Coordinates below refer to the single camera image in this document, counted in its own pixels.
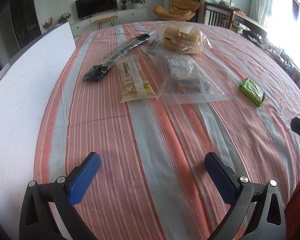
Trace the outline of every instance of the tv screen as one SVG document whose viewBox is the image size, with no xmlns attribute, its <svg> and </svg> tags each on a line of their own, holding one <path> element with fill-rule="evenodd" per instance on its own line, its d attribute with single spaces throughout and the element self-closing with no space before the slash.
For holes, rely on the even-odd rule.
<svg viewBox="0 0 300 240">
<path fill-rule="evenodd" d="M 117 0 L 77 0 L 75 5 L 80 19 L 98 12 L 116 9 Z"/>
</svg>

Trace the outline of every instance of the flower pot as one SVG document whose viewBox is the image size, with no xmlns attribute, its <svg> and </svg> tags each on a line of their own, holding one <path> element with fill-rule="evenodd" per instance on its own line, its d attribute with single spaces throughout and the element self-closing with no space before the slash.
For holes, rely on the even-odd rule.
<svg viewBox="0 0 300 240">
<path fill-rule="evenodd" d="M 134 7 L 135 9 L 140 9 L 140 8 L 142 7 L 142 4 L 141 4 L 141 3 L 134 3 L 134 4 L 133 4 L 133 7 Z"/>
</svg>

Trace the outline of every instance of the blue textured pad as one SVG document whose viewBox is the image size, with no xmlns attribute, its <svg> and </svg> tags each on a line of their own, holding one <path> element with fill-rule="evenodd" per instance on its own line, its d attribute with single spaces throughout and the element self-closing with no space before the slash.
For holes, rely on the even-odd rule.
<svg viewBox="0 0 300 240">
<path fill-rule="evenodd" d="M 233 206 L 236 202 L 236 187 L 226 174 L 226 171 L 220 167 L 212 154 L 208 153 L 204 158 L 204 166 L 209 173 L 214 185 L 219 191 L 224 203 Z"/>
<path fill-rule="evenodd" d="M 86 163 L 69 187 L 68 199 L 72 206 L 79 204 L 100 167 L 100 156 L 96 153 Z"/>
</svg>

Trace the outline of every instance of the striped tablecloth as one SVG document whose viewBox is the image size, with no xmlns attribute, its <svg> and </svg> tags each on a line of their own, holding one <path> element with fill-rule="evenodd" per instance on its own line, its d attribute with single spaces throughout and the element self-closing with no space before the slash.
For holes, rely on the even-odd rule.
<svg viewBox="0 0 300 240">
<path fill-rule="evenodd" d="M 252 182 L 275 179 L 286 205 L 300 177 L 300 137 L 290 130 L 291 119 L 300 117 L 300 90 L 251 42 L 201 26 L 213 48 L 193 59 L 220 78 L 234 96 L 227 101 L 166 108 L 155 99 L 120 103 L 117 67 L 99 83 L 82 81 L 105 55 L 155 24 L 118 25 L 76 40 L 42 120 L 35 180 L 53 182 L 91 151 L 99 153 L 100 170 L 75 206 L 98 239 L 207 239 L 229 209 L 204 169 L 210 151 Z M 162 77 L 152 61 L 140 48 L 132 53 L 157 92 Z M 238 89 L 246 77 L 266 92 L 259 108 Z M 236 238 L 246 225 L 247 219 Z"/>
</svg>

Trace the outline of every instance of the red fuzzy fabric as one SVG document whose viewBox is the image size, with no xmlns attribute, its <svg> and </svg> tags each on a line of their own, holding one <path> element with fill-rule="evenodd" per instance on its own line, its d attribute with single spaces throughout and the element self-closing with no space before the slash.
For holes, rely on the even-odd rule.
<svg viewBox="0 0 300 240">
<path fill-rule="evenodd" d="M 296 234 L 300 231 L 300 180 L 284 213 L 287 228 L 286 239 L 293 240 Z"/>
</svg>

